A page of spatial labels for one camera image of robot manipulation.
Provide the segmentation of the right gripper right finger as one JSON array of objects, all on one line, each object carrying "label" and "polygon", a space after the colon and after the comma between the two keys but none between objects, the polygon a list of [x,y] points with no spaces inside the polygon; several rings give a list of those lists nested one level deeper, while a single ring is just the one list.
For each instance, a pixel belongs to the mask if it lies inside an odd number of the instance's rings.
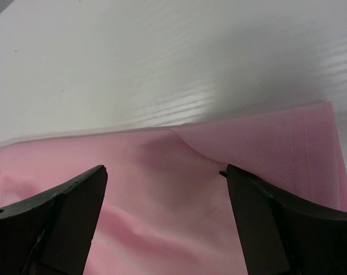
[{"label": "right gripper right finger", "polygon": [[220,174],[227,180],[248,274],[347,274],[347,212],[232,165]]}]

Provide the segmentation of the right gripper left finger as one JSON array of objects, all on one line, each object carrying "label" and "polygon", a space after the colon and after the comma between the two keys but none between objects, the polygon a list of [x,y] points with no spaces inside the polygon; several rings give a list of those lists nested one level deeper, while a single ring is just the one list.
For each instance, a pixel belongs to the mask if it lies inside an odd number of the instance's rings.
[{"label": "right gripper left finger", "polygon": [[103,165],[0,208],[0,274],[83,274],[108,174]]}]

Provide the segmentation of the pink t-shirt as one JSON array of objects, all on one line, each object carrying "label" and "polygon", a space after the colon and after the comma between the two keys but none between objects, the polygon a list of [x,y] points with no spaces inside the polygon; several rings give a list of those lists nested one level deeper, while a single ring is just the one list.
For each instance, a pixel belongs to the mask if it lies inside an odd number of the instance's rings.
[{"label": "pink t-shirt", "polygon": [[228,164],[347,211],[331,103],[187,128],[0,148],[0,207],[102,164],[108,184],[85,274],[246,274]]}]

